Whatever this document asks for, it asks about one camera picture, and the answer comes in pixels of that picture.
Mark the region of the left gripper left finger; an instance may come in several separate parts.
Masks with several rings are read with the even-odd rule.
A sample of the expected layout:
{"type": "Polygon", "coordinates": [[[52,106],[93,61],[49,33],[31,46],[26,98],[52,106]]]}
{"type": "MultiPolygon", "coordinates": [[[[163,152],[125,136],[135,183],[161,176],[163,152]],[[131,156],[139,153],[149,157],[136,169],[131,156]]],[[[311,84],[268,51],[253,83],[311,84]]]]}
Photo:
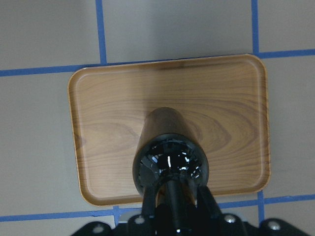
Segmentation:
{"type": "Polygon", "coordinates": [[[154,219],[156,216],[156,197],[159,185],[148,185],[144,188],[143,204],[141,214],[145,217],[154,219]]]}

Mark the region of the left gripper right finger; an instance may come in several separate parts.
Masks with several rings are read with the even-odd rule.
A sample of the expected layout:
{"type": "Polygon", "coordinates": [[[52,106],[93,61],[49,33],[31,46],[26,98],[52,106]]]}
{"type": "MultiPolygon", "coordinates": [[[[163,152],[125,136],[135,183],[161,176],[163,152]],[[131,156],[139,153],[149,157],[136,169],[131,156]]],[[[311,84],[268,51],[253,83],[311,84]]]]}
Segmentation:
{"type": "Polygon", "coordinates": [[[207,186],[200,186],[197,189],[197,209],[205,219],[218,219],[221,209],[207,186]]]}

